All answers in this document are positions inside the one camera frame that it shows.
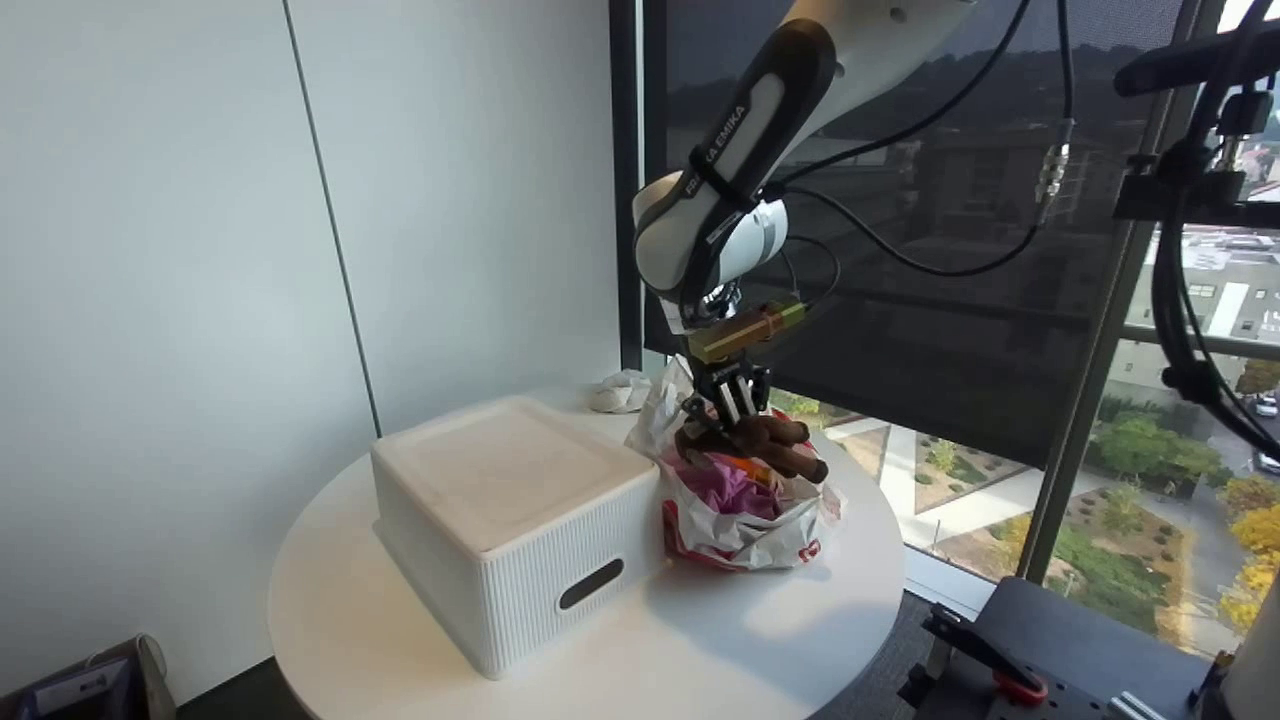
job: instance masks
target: window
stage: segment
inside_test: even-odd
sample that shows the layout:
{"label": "window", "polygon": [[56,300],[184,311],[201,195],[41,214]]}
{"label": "window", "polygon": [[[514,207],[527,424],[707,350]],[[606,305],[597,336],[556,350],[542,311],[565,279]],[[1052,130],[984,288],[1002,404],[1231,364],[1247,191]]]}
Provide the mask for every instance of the window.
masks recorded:
{"label": "window", "polygon": [[[1243,195],[1280,188],[1280,124],[1243,143]],[[1218,370],[1280,435],[1280,231],[1183,231],[1187,298]],[[1048,590],[1178,650],[1242,645],[1280,569],[1280,466],[1164,388],[1152,346],[1152,257],[1132,298]]]}
{"label": "window", "polygon": [[[813,137],[792,166],[884,137],[951,96],[1010,29],[1015,0],[984,0],[909,83]],[[735,76],[788,0],[659,0],[649,105],[653,178],[679,170],[725,114]],[[839,420],[845,449],[881,475],[906,531],[980,577],[1015,569],[1010,521],[1038,509],[1069,392],[1116,266],[1114,191],[1143,143],[1150,99],[1116,99],[1114,76],[1173,41],[1180,3],[1076,0],[1076,166],[1052,224],[1010,268],[942,279],[889,259],[839,216],[792,199],[792,243],[750,292],[800,292],[813,311],[763,361],[780,386]],[[805,181],[866,216],[922,266],[963,268],[1010,251],[1034,216],[1041,159],[1061,124],[1056,11],[1034,3],[998,74],[942,124]],[[667,350],[659,311],[649,350]]]}
{"label": "window", "polygon": [[[813,137],[792,170],[935,109],[978,74],[1011,10],[1015,0],[984,0],[909,83]],[[783,11],[788,0],[735,0],[731,11],[725,0],[653,3],[653,178],[683,166]],[[1242,11],[1242,0],[1073,0],[1076,151],[1063,199],[1010,268],[942,279],[889,259],[819,205],[788,199],[795,238],[750,292],[800,292],[813,311],[763,361],[792,388],[783,410],[832,427],[881,479],[909,546],[980,577],[1020,569],[1044,466],[1069,435],[1069,402],[1091,361],[1090,336],[1110,311],[1110,277],[1132,250],[1114,224],[1124,155],[1159,143],[1150,130],[1168,114],[1155,99],[1119,99],[1114,76],[1143,47],[1164,47],[1178,29],[1218,17],[1235,24]],[[951,116],[805,185],[849,205],[922,266],[963,268],[1010,251],[1056,140],[1052,41],[1052,3],[1034,3],[1010,56]],[[1280,199],[1277,155],[1277,124],[1243,143],[1254,199]],[[1280,427],[1280,231],[1187,229],[1183,259],[1219,370]],[[1119,336],[1081,471],[1052,487],[1069,494],[1069,509],[1052,521],[1056,541],[1038,547],[1052,546],[1044,583],[1213,655],[1235,650],[1263,597],[1268,553],[1255,530],[1280,530],[1280,459],[1168,398],[1150,271]],[[649,311],[645,346],[667,350],[659,311]]]}

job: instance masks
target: white wall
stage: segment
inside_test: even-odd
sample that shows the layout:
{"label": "white wall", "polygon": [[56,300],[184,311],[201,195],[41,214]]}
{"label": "white wall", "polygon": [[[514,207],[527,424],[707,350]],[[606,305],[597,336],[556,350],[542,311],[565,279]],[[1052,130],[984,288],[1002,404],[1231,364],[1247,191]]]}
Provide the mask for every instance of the white wall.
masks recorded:
{"label": "white wall", "polygon": [[0,693],[155,632],[268,655],[273,553],[370,449],[265,0],[0,3]]}
{"label": "white wall", "polygon": [[385,427],[615,370],[610,3],[291,10]]}
{"label": "white wall", "polygon": [[[300,0],[387,427],[615,370],[597,0]],[[0,3],[0,693],[131,632],[182,702],[370,410],[278,0]]]}

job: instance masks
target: glass window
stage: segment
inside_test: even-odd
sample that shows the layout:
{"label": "glass window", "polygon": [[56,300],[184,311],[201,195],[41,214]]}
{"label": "glass window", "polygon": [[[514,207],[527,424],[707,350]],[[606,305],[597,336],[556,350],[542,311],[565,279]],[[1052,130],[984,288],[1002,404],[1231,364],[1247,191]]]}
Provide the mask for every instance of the glass window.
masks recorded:
{"label": "glass window", "polygon": [[[783,170],[898,134],[945,105],[992,51],[1015,0],[984,0],[902,89],[813,137]],[[788,0],[659,3],[656,170],[679,170],[725,114],[735,76]],[[813,199],[792,199],[792,243],[750,292],[800,292],[807,322],[763,361],[780,386],[892,424],[1044,466],[1063,427],[1073,379],[1116,266],[1114,199],[1124,155],[1143,143],[1152,99],[1119,99],[1114,76],[1173,37],[1180,0],[1073,0],[1076,166],[1063,205],[1010,268],[945,279],[889,259]],[[998,74],[942,124],[805,185],[849,205],[906,257],[935,268],[992,259],[1020,243],[1034,188],[1061,134],[1052,3],[1027,3]],[[659,311],[649,350],[671,350]]]}
{"label": "glass window", "polygon": [[[1280,188],[1280,124],[1243,140],[1243,195]],[[1192,224],[1187,298],[1224,379],[1280,435],[1280,231]],[[1242,645],[1280,569],[1280,459],[1178,402],[1152,346],[1152,257],[1130,309],[1048,583],[1178,650]]]}

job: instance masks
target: floor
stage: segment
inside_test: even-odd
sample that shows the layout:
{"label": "floor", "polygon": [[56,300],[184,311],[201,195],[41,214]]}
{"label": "floor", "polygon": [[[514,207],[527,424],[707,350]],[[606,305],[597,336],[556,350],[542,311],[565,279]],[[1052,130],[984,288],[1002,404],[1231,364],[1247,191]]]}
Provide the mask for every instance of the floor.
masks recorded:
{"label": "floor", "polygon": [[[909,593],[878,664],[855,686],[849,686],[826,713],[818,713],[818,720],[854,720],[854,715],[909,720],[913,707],[898,702],[898,688],[906,686],[909,667],[922,664],[932,650],[927,632],[922,629],[926,618],[927,618],[927,606]],[[304,720],[307,713],[291,702],[280,667],[268,662],[195,696],[177,715],[182,720]]]}

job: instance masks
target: city view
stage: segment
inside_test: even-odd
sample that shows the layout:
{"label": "city view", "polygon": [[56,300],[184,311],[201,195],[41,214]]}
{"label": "city view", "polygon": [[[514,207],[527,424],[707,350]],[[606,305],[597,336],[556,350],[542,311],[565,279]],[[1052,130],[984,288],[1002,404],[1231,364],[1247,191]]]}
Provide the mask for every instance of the city view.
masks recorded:
{"label": "city view", "polygon": [[[1280,361],[1263,361],[1280,350],[1280,231],[1187,229],[1183,250],[1203,331],[1259,346],[1218,356],[1219,371],[1280,434]],[[1130,328],[1152,328],[1150,271]],[[1280,466],[1180,404],[1159,371],[1155,346],[1119,341],[1048,590],[1218,655],[1242,645],[1280,565]],[[1015,572],[1041,467],[800,398],[788,410],[881,479],[909,546],[992,580]]]}

